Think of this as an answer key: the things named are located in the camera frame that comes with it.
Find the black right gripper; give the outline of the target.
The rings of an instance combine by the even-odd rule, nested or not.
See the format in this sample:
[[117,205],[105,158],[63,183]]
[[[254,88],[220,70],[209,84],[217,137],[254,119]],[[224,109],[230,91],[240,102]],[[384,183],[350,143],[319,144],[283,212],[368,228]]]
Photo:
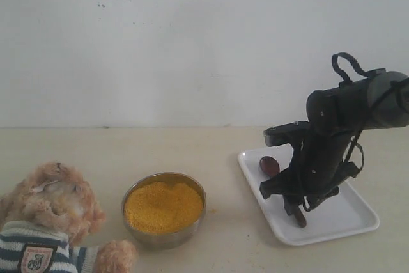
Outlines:
[[360,172],[354,163],[343,159],[352,136],[349,131],[324,136],[310,126],[300,144],[288,144],[293,149],[288,167],[260,183],[263,199],[281,195],[310,212],[338,195],[339,186]]

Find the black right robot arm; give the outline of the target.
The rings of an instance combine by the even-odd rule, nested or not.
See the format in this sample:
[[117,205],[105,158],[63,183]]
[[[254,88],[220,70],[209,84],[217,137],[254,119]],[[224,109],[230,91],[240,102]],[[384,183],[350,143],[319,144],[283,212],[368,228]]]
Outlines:
[[261,182],[263,199],[282,195],[307,211],[339,193],[361,171],[350,160],[364,130],[408,126],[408,76],[380,70],[360,81],[315,90],[307,98],[307,120],[264,131],[269,147],[290,144],[289,165]]

